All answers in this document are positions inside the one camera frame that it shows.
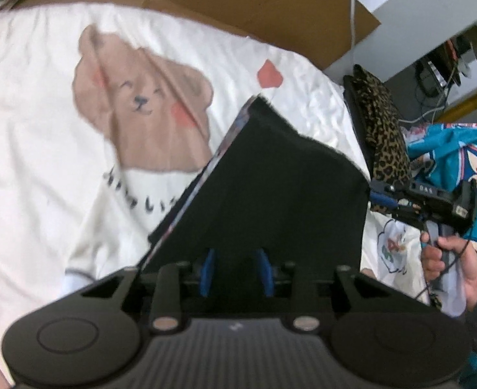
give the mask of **finger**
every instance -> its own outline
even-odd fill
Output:
[[[426,248],[422,250],[422,259],[440,260],[441,258],[442,251],[439,248],[426,246]]]
[[[452,250],[455,253],[460,253],[465,248],[467,241],[456,235],[451,235],[449,237],[439,237],[437,243],[445,250]]]
[[[445,269],[445,263],[441,260],[424,259],[422,267],[428,272],[442,272]]]
[[[440,272],[424,272],[424,278],[426,282],[431,282],[440,276]]]

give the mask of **white bedsheet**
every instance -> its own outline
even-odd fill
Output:
[[[100,278],[138,261],[147,234],[194,177],[122,171],[112,145],[79,115],[72,82],[78,39],[89,24],[203,72],[214,88],[207,110],[212,151],[245,101],[262,93],[300,133],[344,153],[369,177],[340,88],[298,54],[137,8],[2,13],[0,341],[14,320],[59,296],[66,269]],[[279,88],[259,85],[266,60],[284,78]],[[129,197],[137,200],[133,209]],[[366,244],[377,238],[370,233]],[[1,352],[0,367],[7,374]]]

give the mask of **leopard print fabric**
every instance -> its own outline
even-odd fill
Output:
[[[411,181],[410,159],[390,91],[357,64],[352,85],[365,118],[366,142],[374,150],[372,177],[388,184],[408,185]],[[386,212],[385,208],[373,204],[372,210]]]

